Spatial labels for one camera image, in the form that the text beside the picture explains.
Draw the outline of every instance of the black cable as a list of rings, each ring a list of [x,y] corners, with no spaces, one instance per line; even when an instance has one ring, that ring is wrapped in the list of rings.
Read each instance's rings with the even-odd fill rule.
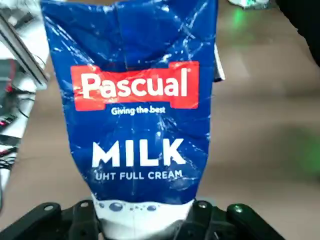
[[[35,95],[36,94],[33,91],[21,90],[18,87],[16,87],[15,85],[13,85],[12,83],[11,83],[11,87],[12,87],[12,94],[17,94],[17,95],[20,95],[20,94]]]
[[[39,56],[38,56],[38,55],[36,55],[36,54],[32,54],[32,55],[33,55],[34,57],[36,57],[37,59],[39,59],[39,60],[42,62],[43,67],[45,67],[45,66],[46,66],[45,61],[43,61],[41,57],[39,57]]]
[[[21,110],[20,104],[21,104],[22,101],[25,101],[25,100],[32,101],[32,102],[34,102],[35,100],[32,99],[32,98],[29,98],[29,97],[26,97],[26,98],[19,98],[19,97],[17,97],[16,100],[17,100],[17,104],[16,104],[17,110],[19,111],[19,113],[21,113],[24,117],[26,117],[26,118],[28,119],[29,116],[27,116],[27,115]]]
[[[1,160],[0,159],[0,169],[7,169],[7,170],[10,170],[12,169],[13,165],[15,164],[15,160],[16,158],[10,158],[9,160],[8,159],[4,159],[4,160]]]
[[[5,158],[4,161],[10,162],[10,161],[16,160],[16,159],[17,159],[16,156],[9,156],[9,157]]]
[[[4,191],[2,190],[1,174],[0,174],[0,214],[4,208]]]
[[[10,154],[15,154],[17,152],[18,152],[18,147],[16,147],[16,146],[13,146],[13,147],[7,148],[3,151],[0,151],[0,160],[1,160],[1,158],[4,158]]]

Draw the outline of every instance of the cable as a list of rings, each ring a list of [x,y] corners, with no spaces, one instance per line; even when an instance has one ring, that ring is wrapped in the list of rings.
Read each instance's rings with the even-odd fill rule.
[[[12,81],[15,79],[16,77],[16,62],[13,59],[10,59],[10,75],[9,75],[9,81],[10,81],[10,85],[12,86]]]
[[[0,174],[0,214],[2,212],[2,209],[4,208],[4,191],[2,189],[2,183],[1,183],[1,174]]]
[[[17,95],[20,95],[20,94],[30,94],[30,95],[36,95],[35,92],[33,91],[27,91],[27,90],[21,90],[20,88],[16,87],[15,85],[13,85],[11,83],[11,87],[12,87],[12,94],[17,94]]]
[[[18,147],[16,146],[13,146],[13,147],[10,147],[10,148],[7,148],[3,151],[0,151],[0,159],[3,158],[3,157],[6,157],[10,154],[14,154],[18,151]]]
[[[22,101],[25,101],[25,100],[32,101],[32,102],[34,102],[35,100],[32,99],[32,98],[29,98],[29,97],[27,97],[27,98],[19,98],[19,97],[17,97],[16,100],[17,100],[17,104],[16,104],[17,110],[19,111],[19,113],[21,113],[24,117],[26,117],[26,118],[28,119],[29,116],[26,115],[26,114],[21,110],[20,104],[21,104]]]
[[[36,54],[32,54],[32,55],[41,61],[41,63],[43,64],[43,66],[41,66],[41,67],[43,67],[43,68],[44,68],[44,67],[46,66],[45,61],[43,61],[41,57],[39,57],[39,56],[38,56],[38,55],[36,55]]]
[[[8,157],[8,159],[0,160],[0,169],[7,169],[11,171],[13,165],[15,164],[16,158]]]

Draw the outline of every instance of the screw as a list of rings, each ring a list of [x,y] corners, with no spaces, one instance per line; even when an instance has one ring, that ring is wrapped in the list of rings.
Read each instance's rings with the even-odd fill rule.
[[[200,202],[198,203],[198,205],[199,205],[199,207],[202,208],[202,209],[205,209],[205,208],[208,206],[208,204],[207,204],[205,201],[200,201]]]
[[[235,209],[235,211],[236,211],[237,213],[239,213],[239,214],[243,212],[242,207],[240,207],[240,206],[238,206],[238,205],[234,206],[234,209]]]
[[[81,205],[80,205],[80,207],[82,207],[82,208],[86,208],[88,206],[89,206],[89,203],[87,203],[86,201],[81,203]]]
[[[52,206],[52,205],[46,206],[46,207],[44,208],[45,211],[50,211],[50,210],[52,210],[52,209],[54,209],[54,206]]]

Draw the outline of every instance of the gray floor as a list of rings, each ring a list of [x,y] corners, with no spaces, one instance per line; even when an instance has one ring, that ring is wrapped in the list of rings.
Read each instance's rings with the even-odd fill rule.
[[[217,43],[227,80],[214,85],[211,154],[198,194],[222,208],[251,205],[288,240],[316,239],[320,182],[302,165],[317,141],[320,157],[320,68],[277,9],[220,3]],[[0,229],[42,202],[68,207],[88,196],[53,80],[37,95]]]

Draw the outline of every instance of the black object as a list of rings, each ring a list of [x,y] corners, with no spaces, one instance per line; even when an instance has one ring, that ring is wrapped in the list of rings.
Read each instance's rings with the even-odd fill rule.
[[[17,151],[18,151],[18,148],[16,146],[7,148],[7,149],[5,149],[3,151],[0,151],[0,158],[6,157],[9,154],[16,153]]]
[[[298,33],[305,38],[314,61],[320,67],[320,1],[276,0],[276,3]]]
[[[16,109],[28,117],[20,110],[20,103],[22,100],[33,99],[20,99],[19,95],[35,93],[16,87],[25,75],[26,72],[16,60],[0,59],[0,133],[18,118]]]
[[[0,134],[0,145],[17,147],[20,141],[21,141],[20,137]]]
[[[43,203],[0,232],[1,240],[98,240],[99,221],[91,200],[61,210]],[[168,240],[285,240],[252,208],[230,205],[226,211],[195,201],[185,221]]]
[[[0,8],[0,13],[16,30],[23,28],[25,25],[29,24],[35,19],[30,12],[22,11],[19,8]]]

